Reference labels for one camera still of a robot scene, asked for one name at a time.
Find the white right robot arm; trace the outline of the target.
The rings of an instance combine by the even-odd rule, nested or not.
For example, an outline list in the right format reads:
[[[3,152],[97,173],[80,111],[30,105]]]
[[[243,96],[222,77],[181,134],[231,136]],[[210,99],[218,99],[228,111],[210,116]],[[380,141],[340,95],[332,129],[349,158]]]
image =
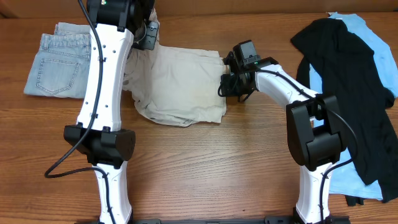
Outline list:
[[[245,101],[259,91],[286,112],[289,151],[300,166],[299,196],[292,215],[268,216],[265,223],[349,223],[328,208],[332,170],[347,146],[336,97],[303,86],[272,57],[261,58],[251,40],[235,45],[223,63],[228,71],[221,76],[220,97]]]

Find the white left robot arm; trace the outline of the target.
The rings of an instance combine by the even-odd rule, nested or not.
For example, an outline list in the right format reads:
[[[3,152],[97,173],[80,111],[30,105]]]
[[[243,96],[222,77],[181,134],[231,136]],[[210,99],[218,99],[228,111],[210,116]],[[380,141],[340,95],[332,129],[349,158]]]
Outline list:
[[[132,223],[127,195],[127,162],[136,134],[121,125],[121,93],[132,49],[152,50],[158,24],[150,21],[151,0],[88,1],[91,58],[83,106],[64,138],[86,156],[95,172],[101,201],[99,223]]]

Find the beige cargo shorts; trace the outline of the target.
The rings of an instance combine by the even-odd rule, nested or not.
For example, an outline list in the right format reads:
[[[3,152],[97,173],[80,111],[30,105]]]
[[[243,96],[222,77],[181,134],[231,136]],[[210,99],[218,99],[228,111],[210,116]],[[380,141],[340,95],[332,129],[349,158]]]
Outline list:
[[[226,100],[218,87],[225,71],[217,51],[156,44],[153,50],[131,49],[123,90],[131,92],[137,112],[155,123],[220,123]]]

